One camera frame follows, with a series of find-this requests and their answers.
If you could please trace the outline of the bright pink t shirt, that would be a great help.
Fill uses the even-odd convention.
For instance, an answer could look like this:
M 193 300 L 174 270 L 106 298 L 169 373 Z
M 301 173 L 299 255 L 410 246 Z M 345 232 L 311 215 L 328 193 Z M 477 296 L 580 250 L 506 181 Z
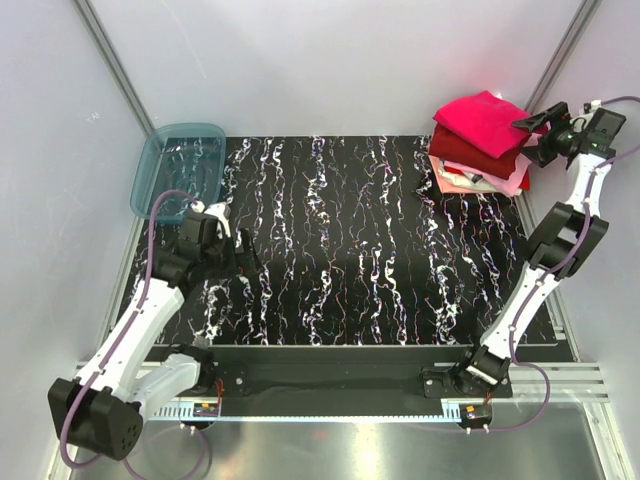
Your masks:
M 531 133 L 513 122 L 529 115 L 513 103 L 489 91 L 458 98 L 439 108 L 434 120 L 491 158 L 526 144 Z

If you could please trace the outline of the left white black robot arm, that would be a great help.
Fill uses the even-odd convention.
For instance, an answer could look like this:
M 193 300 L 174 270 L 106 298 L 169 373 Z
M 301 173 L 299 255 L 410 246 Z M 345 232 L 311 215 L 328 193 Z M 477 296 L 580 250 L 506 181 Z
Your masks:
M 149 249 L 147 271 L 132 302 L 95 355 L 67 380 L 58 378 L 47 399 L 64 462 L 68 446 L 123 460 L 144 423 L 184 392 L 208 394 L 216 383 L 213 353 L 177 346 L 161 365 L 139 373 L 156 338 L 196 287 L 258 272 L 261 264 L 247 230 L 233 236 L 223 203 L 189 211 L 176 239 Z

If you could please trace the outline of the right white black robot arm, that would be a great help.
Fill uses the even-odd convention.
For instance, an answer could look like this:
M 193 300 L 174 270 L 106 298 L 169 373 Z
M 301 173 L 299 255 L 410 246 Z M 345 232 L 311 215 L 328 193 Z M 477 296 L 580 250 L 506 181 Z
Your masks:
M 564 157 L 571 191 L 531 234 L 514 291 L 477 347 L 448 371 L 446 385 L 472 397 L 506 383 L 508 370 L 516 362 L 517 346 L 545 299 L 582 267 L 608 231 L 601 217 L 600 196 L 616 156 L 612 143 L 625 121 L 624 115 L 607 109 L 605 102 L 593 100 L 578 116 L 559 102 L 513 122 L 513 127 L 527 133 L 548 129 L 536 145 L 521 151 L 541 167 Z

